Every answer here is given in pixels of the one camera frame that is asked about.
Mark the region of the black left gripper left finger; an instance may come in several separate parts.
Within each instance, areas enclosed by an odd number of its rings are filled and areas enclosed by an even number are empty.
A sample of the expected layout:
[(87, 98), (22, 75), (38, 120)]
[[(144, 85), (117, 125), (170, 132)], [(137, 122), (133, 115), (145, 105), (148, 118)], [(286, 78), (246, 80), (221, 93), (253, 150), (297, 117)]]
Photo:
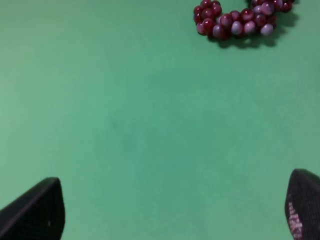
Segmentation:
[(0, 238), (60, 240), (65, 222), (61, 181), (46, 177), (0, 210)]

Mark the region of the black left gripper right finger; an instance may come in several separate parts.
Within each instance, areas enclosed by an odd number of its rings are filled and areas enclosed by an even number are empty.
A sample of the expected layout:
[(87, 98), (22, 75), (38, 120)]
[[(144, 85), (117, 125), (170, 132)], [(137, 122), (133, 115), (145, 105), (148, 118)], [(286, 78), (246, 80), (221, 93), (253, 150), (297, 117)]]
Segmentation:
[(284, 212), (294, 240), (319, 240), (320, 177), (306, 169), (294, 169), (288, 182)]

